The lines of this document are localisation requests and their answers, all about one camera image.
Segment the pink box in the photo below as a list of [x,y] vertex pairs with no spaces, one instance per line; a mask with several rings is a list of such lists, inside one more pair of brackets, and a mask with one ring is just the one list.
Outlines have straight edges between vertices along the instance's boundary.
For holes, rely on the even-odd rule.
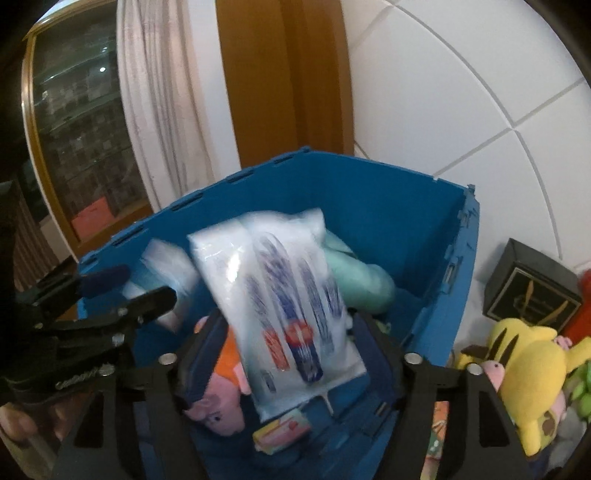
[[72,219],[72,227],[80,240],[84,240],[115,221],[106,197],[101,197]]

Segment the teal plush toy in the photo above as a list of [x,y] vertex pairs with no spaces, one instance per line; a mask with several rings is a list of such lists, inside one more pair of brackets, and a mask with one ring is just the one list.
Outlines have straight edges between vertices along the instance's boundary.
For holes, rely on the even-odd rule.
[[322,247],[348,308],[370,314],[388,310],[394,301],[396,286],[382,267],[363,263],[340,238],[329,231],[326,231]]

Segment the orange plush toy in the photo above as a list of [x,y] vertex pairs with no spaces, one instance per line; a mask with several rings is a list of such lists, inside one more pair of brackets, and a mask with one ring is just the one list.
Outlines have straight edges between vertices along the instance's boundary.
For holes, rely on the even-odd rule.
[[[195,325],[199,332],[207,317]],[[250,395],[251,389],[242,368],[234,332],[228,328],[228,336],[217,359],[213,374],[207,383],[203,398],[194,402],[186,415],[203,423],[211,431],[224,437],[244,429],[244,415],[240,407],[240,395]]]

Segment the small colorful card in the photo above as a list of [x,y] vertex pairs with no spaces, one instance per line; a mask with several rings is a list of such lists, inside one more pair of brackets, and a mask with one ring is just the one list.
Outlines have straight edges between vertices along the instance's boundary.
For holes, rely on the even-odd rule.
[[299,408],[294,408],[257,430],[252,434],[252,438],[259,452],[273,455],[292,445],[310,430],[310,422]]
[[431,425],[431,439],[429,440],[429,447],[427,449],[427,456],[421,473],[421,480],[434,480],[437,476],[439,460],[441,459],[441,453],[443,451],[443,442],[445,441],[448,414],[449,402],[435,402],[433,424]]

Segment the white wall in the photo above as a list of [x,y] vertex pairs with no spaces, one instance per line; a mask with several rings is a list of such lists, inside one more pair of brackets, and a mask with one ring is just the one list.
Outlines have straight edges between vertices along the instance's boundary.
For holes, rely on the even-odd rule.
[[223,71],[215,0],[183,0],[187,70],[216,181],[242,167]]
[[524,0],[342,4],[356,151],[476,185],[475,281],[510,236],[591,267],[591,89],[544,20]]
[[41,222],[39,222],[41,233],[49,243],[50,248],[55,253],[58,262],[63,262],[70,256],[70,250],[60,235],[56,223],[50,215],[47,215]]

